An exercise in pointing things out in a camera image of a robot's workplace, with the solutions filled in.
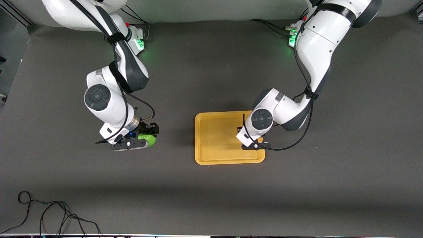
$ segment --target gray tabletop surface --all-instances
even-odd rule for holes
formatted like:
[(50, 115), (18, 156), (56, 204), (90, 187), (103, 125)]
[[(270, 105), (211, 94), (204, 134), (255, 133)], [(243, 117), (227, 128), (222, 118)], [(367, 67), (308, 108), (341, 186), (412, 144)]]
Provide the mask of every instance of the gray tabletop surface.
[[(292, 21), (278, 21), (288, 25)], [(201, 166), (194, 117), (250, 110), (275, 87), (305, 82), (287, 39), (258, 22), (154, 24), (134, 94), (156, 109), (157, 144), (95, 145), (102, 122), (84, 106), (85, 77), (113, 60), (100, 33), (35, 27), (0, 116), (0, 230), (18, 225), (22, 190), (65, 200), (104, 233), (423, 237), (423, 41), (416, 13), (351, 29), (332, 58), (311, 127), (258, 164)], [(138, 106), (142, 116), (147, 107)], [(274, 128), (290, 145), (302, 130)], [(38, 232), (34, 204), (12, 233)], [(46, 213), (56, 233), (62, 213)], [(87, 232), (96, 232), (86, 225)], [(80, 233), (72, 222), (67, 233)]]

